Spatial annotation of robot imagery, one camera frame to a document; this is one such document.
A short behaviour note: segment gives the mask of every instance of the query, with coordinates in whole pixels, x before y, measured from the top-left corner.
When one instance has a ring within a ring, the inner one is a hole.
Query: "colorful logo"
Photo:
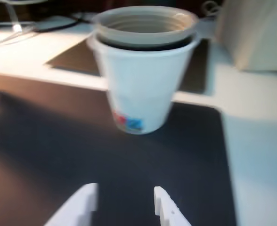
[[[126,130],[141,131],[143,129],[143,121],[137,118],[131,118],[114,112],[114,118],[117,124]]]

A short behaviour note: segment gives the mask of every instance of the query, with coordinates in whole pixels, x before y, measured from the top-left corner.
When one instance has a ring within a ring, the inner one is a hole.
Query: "black mouse pad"
[[[2,226],[40,226],[86,183],[99,184],[94,226],[159,226],[155,186],[193,226],[236,225],[217,110],[175,103],[162,128],[130,135],[114,125],[105,92],[4,76],[0,89],[0,165],[19,178],[0,174],[0,202],[14,206],[11,218],[0,210]],[[26,208],[4,199],[25,180],[17,203]]]
[[[185,72],[179,90],[203,93],[206,89],[206,73],[209,52],[209,40],[203,39],[195,48],[191,61]],[[47,62],[47,64],[69,71],[76,71],[99,76],[99,70],[93,52],[87,47],[86,41],[71,47]]]

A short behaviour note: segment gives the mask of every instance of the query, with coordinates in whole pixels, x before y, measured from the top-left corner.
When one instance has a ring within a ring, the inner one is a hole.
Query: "plastic cup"
[[[146,134],[160,128],[171,108],[193,50],[197,33],[181,47],[162,51],[132,51],[113,48],[96,35],[87,39],[101,75],[108,81],[108,99],[117,127],[131,134]]]

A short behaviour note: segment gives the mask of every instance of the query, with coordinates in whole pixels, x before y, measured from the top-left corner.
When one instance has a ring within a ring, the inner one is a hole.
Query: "white desk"
[[[66,22],[54,18],[45,25]],[[212,35],[209,24],[201,24],[200,29],[204,36]],[[90,31],[88,25],[81,24],[0,46],[0,74],[106,90],[103,78],[44,65],[84,40]],[[239,72],[213,41],[208,74],[204,95],[177,92],[174,101],[221,110],[238,225],[277,226],[277,73]]]

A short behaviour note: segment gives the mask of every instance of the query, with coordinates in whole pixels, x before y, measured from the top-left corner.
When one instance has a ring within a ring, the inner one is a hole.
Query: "stacked cups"
[[[197,17],[185,10],[124,7],[98,14],[88,38],[116,125],[132,134],[160,128],[195,46]]]

